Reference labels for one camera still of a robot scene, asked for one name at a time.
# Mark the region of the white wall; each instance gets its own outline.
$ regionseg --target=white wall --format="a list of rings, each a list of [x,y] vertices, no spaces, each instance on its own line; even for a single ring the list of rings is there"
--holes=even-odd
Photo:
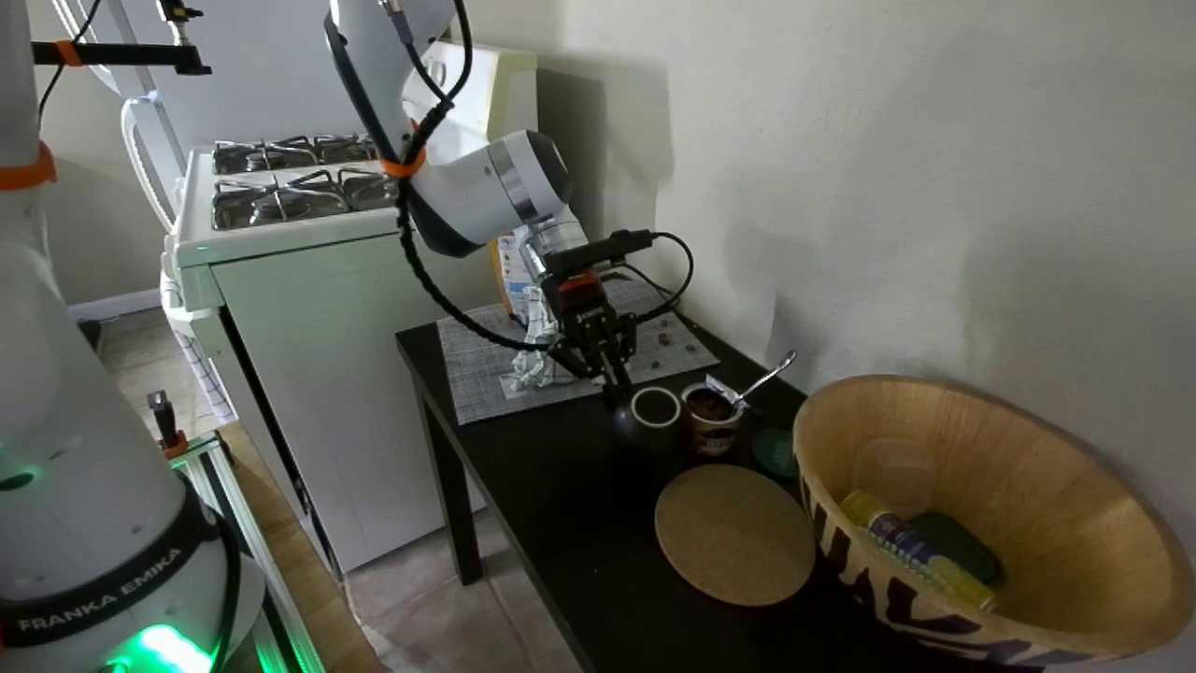
[[[28,33],[63,42],[48,0],[26,0]],[[116,130],[118,102],[88,74],[63,72],[42,115],[59,180],[43,185],[51,264],[68,302],[158,289],[153,219]]]
[[[1196,4],[508,0],[590,226],[787,380],[900,368],[1080,432],[1196,549]],[[1191,668],[1196,631],[1126,668]]]

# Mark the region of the woven bowl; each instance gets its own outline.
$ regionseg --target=woven bowl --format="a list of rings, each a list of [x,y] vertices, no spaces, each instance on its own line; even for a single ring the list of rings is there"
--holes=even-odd
[[[1166,523],[1074,437],[1009,403],[918,376],[853,376],[795,415],[799,498],[817,554],[890,629],[1005,665],[1126,656],[1191,618],[1191,567]],[[995,608],[940,595],[839,510],[965,523],[1005,563]]]

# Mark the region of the round coaster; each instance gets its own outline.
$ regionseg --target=round coaster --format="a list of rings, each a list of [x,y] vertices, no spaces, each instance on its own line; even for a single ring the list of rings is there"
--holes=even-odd
[[[814,567],[808,510],[746,467],[677,473],[657,498],[655,527],[667,563],[716,600],[785,600]]]

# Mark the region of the black table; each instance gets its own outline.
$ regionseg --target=black table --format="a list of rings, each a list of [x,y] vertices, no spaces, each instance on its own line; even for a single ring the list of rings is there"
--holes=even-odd
[[[730,345],[696,333],[721,358],[721,380],[746,385],[763,375]],[[436,330],[398,333],[398,352],[426,406],[461,580],[483,577],[466,467],[588,668],[990,668],[898,640],[822,562],[795,598],[768,608],[699,595],[655,543],[655,481],[620,459],[603,396],[456,427]],[[785,380],[768,380],[750,396],[746,431],[787,431],[799,401]],[[730,459],[750,463],[745,442]]]

